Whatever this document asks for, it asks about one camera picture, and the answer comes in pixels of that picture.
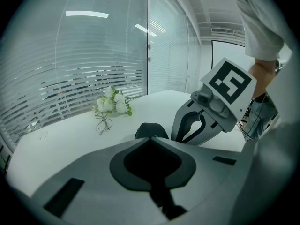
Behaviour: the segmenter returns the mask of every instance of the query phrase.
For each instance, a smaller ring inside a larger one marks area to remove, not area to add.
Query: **table surface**
[[[190,99],[190,94],[166,90],[140,97],[130,102],[133,115],[108,116],[113,121],[110,131],[99,135],[98,119],[94,112],[56,122],[25,135],[19,142],[9,164],[9,184],[26,195],[55,173],[84,154],[135,139],[135,133],[143,122],[161,124],[171,138],[171,130],[177,110]],[[195,122],[190,133],[201,122]],[[221,132],[202,144],[202,147],[241,151],[245,140],[237,126],[229,132]]]

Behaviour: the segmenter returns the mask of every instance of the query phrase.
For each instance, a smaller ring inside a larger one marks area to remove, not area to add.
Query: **person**
[[[297,41],[273,0],[236,0],[236,4],[245,29],[245,54],[255,58],[249,73],[257,80],[256,98],[275,77],[275,61],[284,43],[293,50]]]
[[[279,61],[276,60],[275,63],[277,75],[280,71]],[[270,120],[276,113],[276,108],[266,92],[254,98],[247,124],[243,129],[245,139],[259,138],[268,127]]]

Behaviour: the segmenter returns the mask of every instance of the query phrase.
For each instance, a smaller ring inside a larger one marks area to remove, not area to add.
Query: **projector screen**
[[[212,41],[212,53],[212,67],[216,66],[223,58],[227,58],[246,71],[254,64],[254,58],[245,55],[245,47],[240,45]]]

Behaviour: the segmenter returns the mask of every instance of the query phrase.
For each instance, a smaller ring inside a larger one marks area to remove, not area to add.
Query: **bouquet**
[[[93,106],[92,110],[95,113],[125,113],[129,116],[132,115],[132,108],[129,105],[131,98],[123,95],[122,91],[116,90],[114,87],[109,86],[105,90],[105,96],[97,100],[97,106]]]

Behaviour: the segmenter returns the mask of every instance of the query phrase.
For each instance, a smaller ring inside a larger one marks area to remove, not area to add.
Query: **ceiling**
[[[226,28],[239,31],[244,35],[244,27],[241,17],[235,3],[235,0],[189,0],[197,17],[201,39],[215,37],[211,33],[211,28]],[[244,37],[232,35],[234,40],[242,40]]]

